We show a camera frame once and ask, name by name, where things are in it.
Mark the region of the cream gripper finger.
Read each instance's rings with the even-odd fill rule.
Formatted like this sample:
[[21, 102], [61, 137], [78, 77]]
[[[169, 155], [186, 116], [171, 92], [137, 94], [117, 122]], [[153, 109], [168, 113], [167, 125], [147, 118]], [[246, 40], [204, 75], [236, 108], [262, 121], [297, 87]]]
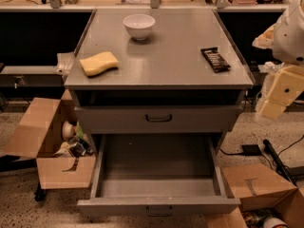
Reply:
[[304, 67], [283, 67], [265, 79], [258, 114], [266, 119], [277, 119], [303, 91]]

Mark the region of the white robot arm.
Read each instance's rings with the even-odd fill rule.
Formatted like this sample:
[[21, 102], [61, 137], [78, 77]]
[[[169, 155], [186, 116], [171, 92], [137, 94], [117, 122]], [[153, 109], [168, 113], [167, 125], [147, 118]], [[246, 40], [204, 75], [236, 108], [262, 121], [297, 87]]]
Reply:
[[304, 0], [293, 0], [252, 46], [270, 48], [283, 64], [268, 73], [256, 104], [259, 116], [275, 120], [304, 91]]

